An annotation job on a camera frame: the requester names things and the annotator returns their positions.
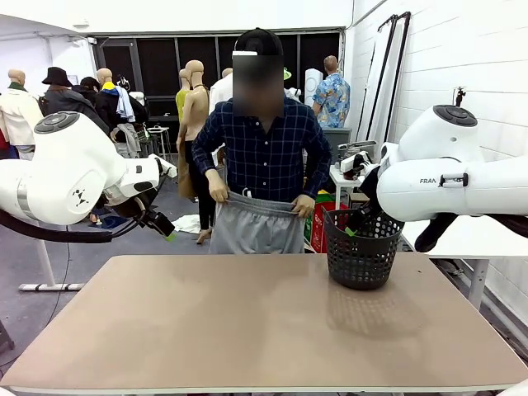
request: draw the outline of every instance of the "hawaiian shirt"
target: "hawaiian shirt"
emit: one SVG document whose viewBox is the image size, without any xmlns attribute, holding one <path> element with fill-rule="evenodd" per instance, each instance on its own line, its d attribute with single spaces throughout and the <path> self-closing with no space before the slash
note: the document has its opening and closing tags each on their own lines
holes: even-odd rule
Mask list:
<svg viewBox="0 0 528 396">
<path fill-rule="evenodd" d="M 350 85 L 333 73 L 317 87 L 313 100 L 321 105 L 317 120 L 321 127 L 342 128 L 350 110 Z"/>
</svg>

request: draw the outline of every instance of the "gray sweatpants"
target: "gray sweatpants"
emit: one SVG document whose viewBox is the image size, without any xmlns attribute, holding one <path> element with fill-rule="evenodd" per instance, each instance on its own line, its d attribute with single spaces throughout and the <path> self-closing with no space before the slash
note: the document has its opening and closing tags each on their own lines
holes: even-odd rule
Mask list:
<svg viewBox="0 0 528 396">
<path fill-rule="evenodd" d="M 304 252 L 304 219 L 291 213 L 293 209 L 293 204 L 247 198 L 229 192 L 228 202 L 216 205 L 210 252 Z"/>
</svg>

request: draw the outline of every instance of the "person in floral shirt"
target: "person in floral shirt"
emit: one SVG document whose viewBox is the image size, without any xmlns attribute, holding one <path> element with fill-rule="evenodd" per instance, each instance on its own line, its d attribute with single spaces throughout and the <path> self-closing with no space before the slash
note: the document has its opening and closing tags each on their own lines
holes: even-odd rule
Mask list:
<svg viewBox="0 0 528 396">
<path fill-rule="evenodd" d="M 312 108 L 322 128 L 342 128 L 350 110 L 350 85 L 337 71 L 335 56 L 324 59 L 324 69 L 328 77 L 317 87 Z"/>
</svg>

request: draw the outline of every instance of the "black hat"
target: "black hat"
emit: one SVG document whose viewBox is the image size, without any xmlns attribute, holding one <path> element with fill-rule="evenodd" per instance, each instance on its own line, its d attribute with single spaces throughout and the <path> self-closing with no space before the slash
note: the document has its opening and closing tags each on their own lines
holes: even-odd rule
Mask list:
<svg viewBox="0 0 528 396">
<path fill-rule="evenodd" d="M 234 48 L 237 51 L 255 51 L 258 55 L 283 55 L 279 36 L 259 27 L 238 37 Z"/>
<path fill-rule="evenodd" d="M 85 77 L 81 80 L 80 85 L 93 89 L 97 88 L 98 91 L 101 90 L 101 84 L 94 77 Z"/>
<path fill-rule="evenodd" d="M 48 68 L 48 77 L 42 83 L 46 85 L 60 85 L 62 87 L 72 86 L 72 83 L 68 80 L 66 71 L 61 68 Z"/>
</svg>

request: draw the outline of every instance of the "plaid shirt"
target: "plaid shirt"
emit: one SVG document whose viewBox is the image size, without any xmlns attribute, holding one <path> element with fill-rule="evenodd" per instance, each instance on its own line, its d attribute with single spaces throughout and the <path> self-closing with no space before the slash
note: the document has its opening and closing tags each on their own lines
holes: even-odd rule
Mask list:
<svg viewBox="0 0 528 396">
<path fill-rule="evenodd" d="M 256 117 L 233 114 L 233 100 L 218 103 L 192 146 L 202 173 L 214 169 L 210 155 L 225 143 L 228 186 L 253 198 L 292 202 L 300 194 L 315 199 L 328 178 L 332 148 L 308 106 L 285 97 L 284 117 L 265 133 Z M 304 183 L 303 149 L 317 163 Z"/>
</svg>

